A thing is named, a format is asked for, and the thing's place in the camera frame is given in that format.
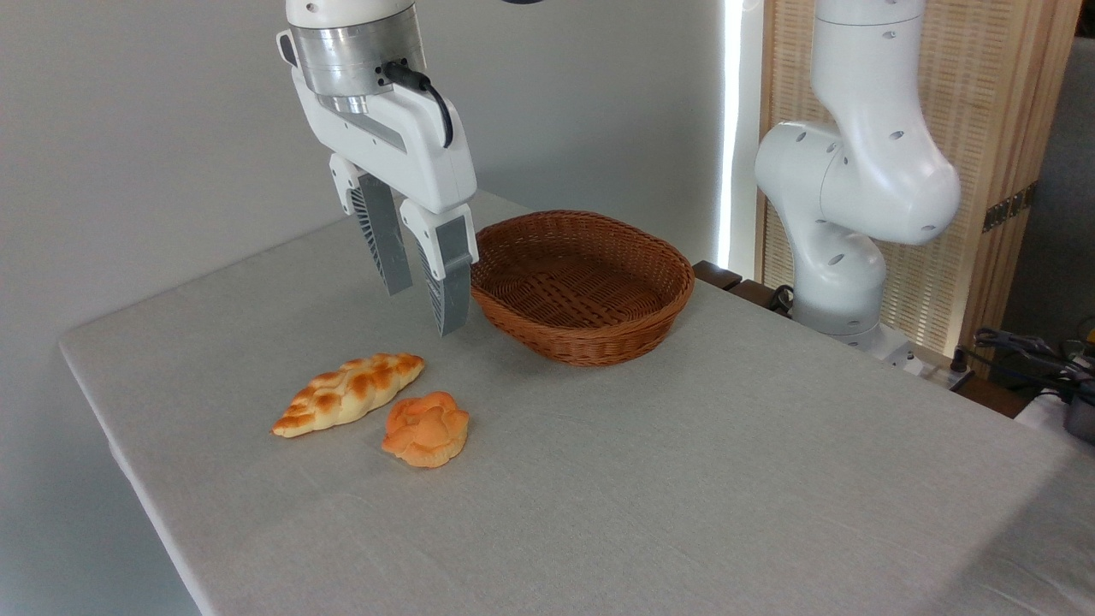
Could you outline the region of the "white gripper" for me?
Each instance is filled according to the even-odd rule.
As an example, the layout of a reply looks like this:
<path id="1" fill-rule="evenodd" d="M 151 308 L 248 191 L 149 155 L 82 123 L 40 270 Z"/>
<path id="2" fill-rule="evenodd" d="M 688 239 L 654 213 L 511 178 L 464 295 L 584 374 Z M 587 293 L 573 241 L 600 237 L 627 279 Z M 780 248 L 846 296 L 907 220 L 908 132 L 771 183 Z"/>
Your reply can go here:
<path id="1" fill-rule="evenodd" d="M 278 43 L 306 121 L 333 152 L 341 209 L 357 219 L 388 295 L 413 284 L 392 187 L 407 198 L 400 219 L 416 241 L 439 335 L 465 326 L 479 261 L 466 205 L 476 171 L 458 112 L 425 74 L 418 32 L 286 30 Z"/>

